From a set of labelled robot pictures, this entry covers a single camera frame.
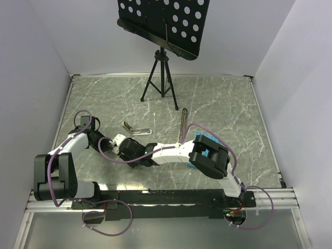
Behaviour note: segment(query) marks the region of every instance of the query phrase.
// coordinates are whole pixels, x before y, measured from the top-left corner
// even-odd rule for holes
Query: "white wall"
[[[0,58],[0,247],[12,248],[70,78],[27,0],[0,3]]]
[[[332,245],[332,2],[297,0],[255,78],[278,163],[314,248]]]
[[[70,74],[151,71],[158,47],[116,24],[116,0],[29,1]],[[211,0],[199,58],[171,72],[255,75],[294,1]]]

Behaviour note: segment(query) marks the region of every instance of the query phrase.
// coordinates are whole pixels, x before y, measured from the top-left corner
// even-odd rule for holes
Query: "black music stand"
[[[178,110],[165,49],[189,61],[198,57],[209,3],[210,0],[118,0],[118,25],[160,46],[160,50],[155,52],[155,63],[141,101],[144,101],[151,84],[162,98],[172,90],[175,109]],[[158,61],[161,63],[161,90],[151,82]],[[170,83],[166,90],[165,69]]]

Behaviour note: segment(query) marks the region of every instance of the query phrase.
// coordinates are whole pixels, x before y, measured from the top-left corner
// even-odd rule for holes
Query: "perforated panel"
[[[119,17],[163,40],[168,36],[169,43],[197,57],[209,2],[210,0],[118,0]],[[135,30],[130,31],[147,38]]]

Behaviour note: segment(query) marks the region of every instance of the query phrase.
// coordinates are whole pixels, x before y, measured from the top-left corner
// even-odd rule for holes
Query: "marble floor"
[[[105,136],[112,138],[118,133],[128,136],[121,127],[121,122],[127,121],[136,128],[152,129],[152,135],[134,138],[142,144],[174,143],[181,109],[187,108],[187,123],[207,126],[234,150],[238,157],[236,175],[246,186],[281,187],[249,78],[175,76],[178,111],[174,109],[171,92],[162,99],[151,86],[145,102],[140,102],[146,80],[147,77],[75,77],[57,145],[67,137],[73,128],[73,117],[81,109],[88,109],[100,119],[100,131]],[[159,86],[160,78],[154,77],[153,82]],[[203,132],[193,128],[186,140],[192,140],[196,131]],[[102,190],[220,188],[218,181],[185,163],[131,169],[127,164],[109,162],[92,148],[79,155],[75,169],[78,179],[96,181]]]

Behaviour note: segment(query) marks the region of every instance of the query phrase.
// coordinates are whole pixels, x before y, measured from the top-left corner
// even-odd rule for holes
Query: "blue block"
[[[195,138],[196,138],[198,135],[206,136],[206,137],[208,137],[209,139],[211,139],[211,140],[213,140],[213,141],[219,143],[219,140],[216,139],[214,136],[207,135],[207,134],[205,134],[205,133],[203,133],[203,132],[196,132],[196,134],[195,134]],[[209,150],[207,149],[206,151],[203,152],[203,156],[207,157],[207,156],[208,156],[208,153],[209,153]],[[189,167],[192,167],[192,168],[195,168],[195,169],[196,169],[196,167],[195,167],[191,162],[187,163],[187,165],[188,165]]]

